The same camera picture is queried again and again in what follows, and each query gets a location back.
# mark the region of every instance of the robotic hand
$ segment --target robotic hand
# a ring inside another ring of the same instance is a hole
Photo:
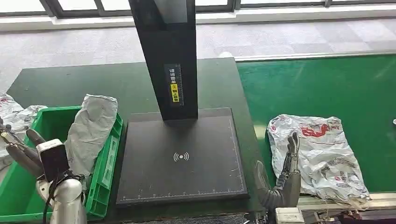
[[[273,189],[270,189],[264,181],[263,164],[260,161],[256,162],[254,176],[259,200],[269,211],[275,208],[296,207],[300,196],[301,175],[297,168],[300,145],[297,133],[293,132],[287,140],[288,152],[283,163],[283,170]]]
[[[81,176],[69,170],[64,145],[58,139],[45,141],[36,131],[28,129],[27,137],[37,151],[28,147],[11,131],[10,125],[3,125],[0,118],[0,136],[6,143],[6,150],[12,158],[37,178],[36,190],[46,201],[43,223],[47,222],[47,210],[52,208],[50,224],[86,224],[84,193]]]

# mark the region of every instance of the yellow label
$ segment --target yellow label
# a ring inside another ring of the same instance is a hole
[[[179,90],[177,89],[177,84],[170,84],[170,92],[172,92],[173,102],[179,102]]]

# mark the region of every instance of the label sticker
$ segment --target label sticker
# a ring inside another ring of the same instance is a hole
[[[172,106],[183,106],[183,83],[180,64],[165,64],[164,68],[169,85],[170,104]]]

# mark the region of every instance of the white plastic bag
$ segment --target white plastic bag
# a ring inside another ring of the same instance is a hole
[[[29,129],[37,112],[46,106],[29,106],[23,109],[21,105],[6,93],[0,93],[0,117],[5,125],[11,125],[12,131],[20,138],[24,139],[26,130]],[[5,142],[0,138],[0,170],[11,164],[13,159],[6,151]]]
[[[90,182],[95,160],[103,148],[117,116],[117,99],[86,94],[64,143],[70,169]]]
[[[298,117],[282,114],[268,125],[272,167],[279,177],[287,152],[287,137],[300,139],[298,168],[301,193],[347,203],[359,209],[370,200],[359,164],[336,117]]]

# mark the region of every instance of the wireless symbol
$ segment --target wireless symbol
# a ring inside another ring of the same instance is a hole
[[[179,160],[188,160],[190,158],[190,155],[188,155],[188,153],[184,153],[183,155],[179,155],[178,153],[175,153],[173,155],[173,160],[175,162],[179,161]]]

